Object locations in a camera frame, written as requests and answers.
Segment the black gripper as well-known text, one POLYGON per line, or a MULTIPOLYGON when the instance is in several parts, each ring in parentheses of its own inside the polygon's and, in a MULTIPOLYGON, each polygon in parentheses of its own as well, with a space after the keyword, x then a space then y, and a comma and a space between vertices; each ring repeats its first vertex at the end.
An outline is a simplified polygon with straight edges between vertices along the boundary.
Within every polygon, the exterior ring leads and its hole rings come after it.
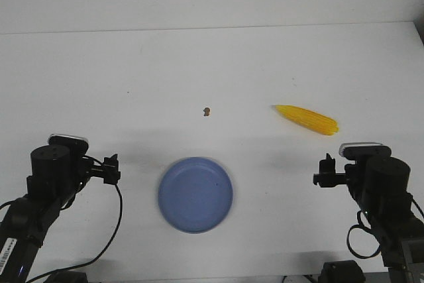
POLYGON ((319 161, 319 172, 313 175, 313 184, 320 188, 334 188, 339 185, 347 185, 349 178, 345 173, 335 171, 335 159, 327 153, 325 158, 319 161))
POLYGON ((118 184, 121 179, 121 172, 118 167, 118 154, 105 157, 103 164, 104 165, 92 166, 88 171, 88 176, 90 178, 100 178, 103 180, 104 184, 118 184))

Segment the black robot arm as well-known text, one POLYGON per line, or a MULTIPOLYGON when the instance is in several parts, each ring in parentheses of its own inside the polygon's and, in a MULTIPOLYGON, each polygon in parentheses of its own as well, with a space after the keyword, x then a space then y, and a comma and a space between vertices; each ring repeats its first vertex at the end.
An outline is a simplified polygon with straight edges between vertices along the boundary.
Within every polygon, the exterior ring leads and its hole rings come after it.
POLYGON ((346 185, 359 210, 353 229, 362 229, 378 242, 372 256, 380 255, 391 282, 423 281, 423 221, 411 208, 408 192, 410 167, 389 154, 356 154, 347 157, 343 173, 327 155, 319 163, 313 183, 322 188, 346 185))
POLYGON ((92 177, 116 186, 121 177, 116 154, 99 161, 85 147, 49 144, 30 154, 27 193, 4 203, 1 221, 1 281, 28 282, 49 228, 69 208, 92 177))

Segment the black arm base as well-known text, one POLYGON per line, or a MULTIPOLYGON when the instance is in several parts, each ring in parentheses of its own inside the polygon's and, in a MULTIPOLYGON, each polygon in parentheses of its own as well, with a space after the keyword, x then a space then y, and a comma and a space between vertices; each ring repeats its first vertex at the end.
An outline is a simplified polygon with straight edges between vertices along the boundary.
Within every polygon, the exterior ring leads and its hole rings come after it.
POLYGON ((354 260, 326 262, 318 277, 319 283, 357 283, 365 282, 366 278, 354 260))
POLYGON ((84 272, 67 270, 51 274, 44 283, 88 283, 88 279, 84 272))

